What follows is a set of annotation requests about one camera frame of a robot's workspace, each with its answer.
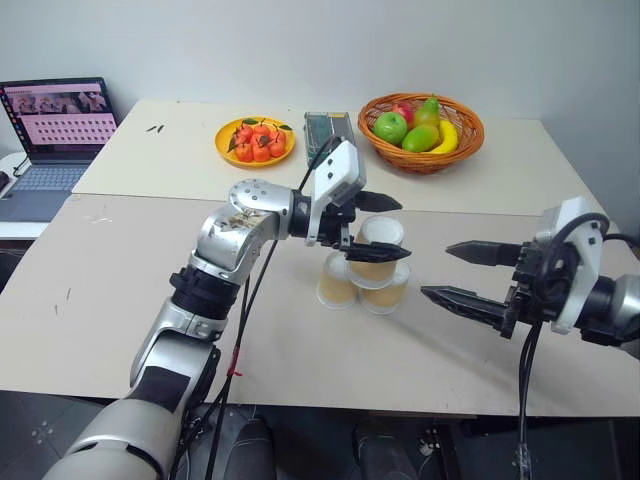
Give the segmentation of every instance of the orange plate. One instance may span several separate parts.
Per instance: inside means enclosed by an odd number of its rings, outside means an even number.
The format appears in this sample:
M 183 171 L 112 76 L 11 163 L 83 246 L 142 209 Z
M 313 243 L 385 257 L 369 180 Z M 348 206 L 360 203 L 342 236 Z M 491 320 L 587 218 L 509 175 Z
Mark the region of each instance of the orange plate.
M 288 125 L 285 125 L 284 122 L 281 122 L 280 120 L 276 120 L 275 118 L 260 117 L 260 116 L 244 117 L 244 118 L 239 118 L 237 120 L 234 120 L 233 122 L 229 122 L 220 130 L 218 130 L 218 133 L 216 133 L 216 137 L 214 140 L 216 149 L 218 150 L 222 158 L 224 158 L 231 165 L 235 165 L 236 167 L 242 167 L 242 168 L 269 167 L 271 165 L 275 165 L 276 163 L 280 163 L 282 160 L 287 158 L 287 156 L 291 153 L 291 150 L 293 150 L 293 146 L 296 143 L 296 136 L 293 133 L 293 130 L 286 130 L 287 143 L 284 146 L 284 153 L 282 154 L 282 156 L 278 158 L 270 158 L 266 162 L 246 163 L 238 160 L 238 157 L 236 157 L 236 152 L 234 152 L 233 150 L 230 152 L 227 152 L 227 150 L 229 150 L 229 142 L 231 141 L 231 136 L 233 135 L 233 132 L 235 132 L 236 129 L 240 127 L 243 120 L 246 120 L 246 119 L 255 120 L 257 122 L 255 125 L 257 125 L 260 122 L 263 122 L 271 130 L 273 130 L 276 126 L 277 127 L 280 127 L 282 125 L 288 126 Z

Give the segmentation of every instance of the beige tabletop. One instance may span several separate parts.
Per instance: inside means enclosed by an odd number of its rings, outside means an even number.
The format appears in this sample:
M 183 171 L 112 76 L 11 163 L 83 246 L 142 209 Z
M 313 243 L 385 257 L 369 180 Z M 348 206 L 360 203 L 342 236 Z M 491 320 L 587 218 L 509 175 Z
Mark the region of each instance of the beige tabletop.
M 73 195 L 35 242 L 0 296 L 0 384 L 56 394 L 117 397 L 163 298 L 218 202 Z M 359 305 L 325 309 L 315 297 L 326 248 L 281 242 L 243 344 L 230 400 L 241 403 L 464 414 L 515 414 L 517 364 L 526 327 L 512 340 L 436 307 L 420 285 L 451 284 L 502 299 L 511 269 L 444 254 L 467 239 L 521 242 L 530 216 L 396 212 L 412 274 L 392 315 Z M 639 274 L 619 242 L 602 273 Z M 220 341 L 229 362 L 237 305 Z M 544 328 L 529 414 L 638 416 L 640 370 L 626 352 Z M 212 391 L 217 391 L 218 375 Z
M 217 130 L 236 118 L 268 115 L 289 124 L 297 137 L 293 153 L 268 169 L 244 170 L 220 158 Z M 392 195 L 408 210 L 539 215 L 577 195 L 597 201 L 553 143 L 540 121 L 483 118 L 485 142 L 464 162 L 436 175 L 392 168 L 357 129 L 367 189 Z M 164 125 L 160 133 L 153 126 Z M 124 119 L 74 193 L 226 200 L 238 180 L 257 176 L 297 186 L 306 169 L 304 110 L 246 108 L 211 103 L 143 100 Z

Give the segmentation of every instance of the laptop screen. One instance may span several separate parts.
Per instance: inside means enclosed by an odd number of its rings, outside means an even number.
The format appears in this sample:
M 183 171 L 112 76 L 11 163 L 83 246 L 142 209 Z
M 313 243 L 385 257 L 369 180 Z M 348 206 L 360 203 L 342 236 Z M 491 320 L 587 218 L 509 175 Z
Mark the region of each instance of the laptop screen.
M 117 126 L 102 78 L 0 83 L 0 99 L 36 162 L 91 160 Z

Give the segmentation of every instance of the floor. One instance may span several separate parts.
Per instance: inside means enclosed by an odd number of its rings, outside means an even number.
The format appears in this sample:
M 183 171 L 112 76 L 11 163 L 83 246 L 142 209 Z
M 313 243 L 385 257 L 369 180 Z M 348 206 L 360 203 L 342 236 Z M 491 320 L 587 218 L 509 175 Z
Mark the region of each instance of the floor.
M 82 400 L 0 391 L 0 480 L 41 478 L 101 408 Z M 353 458 L 351 432 L 365 414 L 357 410 L 231 406 L 226 413 L 214 478 L 222 478 L 239 430 L 253 415 L 260 415 L 273 431 L 278 480 L 357 480 L 360 474 Z M 435 457 L 425 457 L 418 449 L 418 438 L 433 420 L 383 420 L 404 445 L 416 470 L 420 470 L 420 480 L 440 478 Z M 515 434 L 508 429 L 501 432 L 499 426 L 495 427 L 499 423 L 491 419 L 484 423 L 455 422 L 452 432 L 464 480 L 514 478 Z M 532 428 L 530 448 L 536 478 L 638 478 L 637 462 L 635 473 L 619 471 L 616 458 L 623 448 L 614 446 L 613 429 L 614 423 L 605 420 Z M 632 435 L 637 437 L 637 423 Z M 181 463 L 180 480 L 204 477 L 211 439 L 209 430 L 195 441 L 189 468 L 186 459 Z M 637 438 L 635 441 L 635 446 L 629 447 L 632 452 L 637 452 Z

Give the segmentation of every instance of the plastic cup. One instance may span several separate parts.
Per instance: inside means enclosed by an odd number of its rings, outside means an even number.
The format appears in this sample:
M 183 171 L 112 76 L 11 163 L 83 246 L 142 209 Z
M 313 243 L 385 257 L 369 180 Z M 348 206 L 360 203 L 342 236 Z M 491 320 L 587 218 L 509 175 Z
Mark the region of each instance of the plastic cup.
M 376 315 L 392 313 L 404 298 L 410 273 L 411 269 L 407 263 L 398 263 L 388 286 L 378 290 L 360 289 L 360 303 Z
M 355 303 L 358 287 L 349 281 L 343 254 L 333 252 L 325 260 L 316 295 L 320 303 L 332 310 L 344 310 Z
M 374 215 L 367 218 L 356 235 L 357 243 L 382 242 L 402 245 L 404 228 L 394 218 Z M 393 279 L 396 261 L 383 263 L 348 262 L 349 279 L 360 288 L 374 290 L 384 288 Z

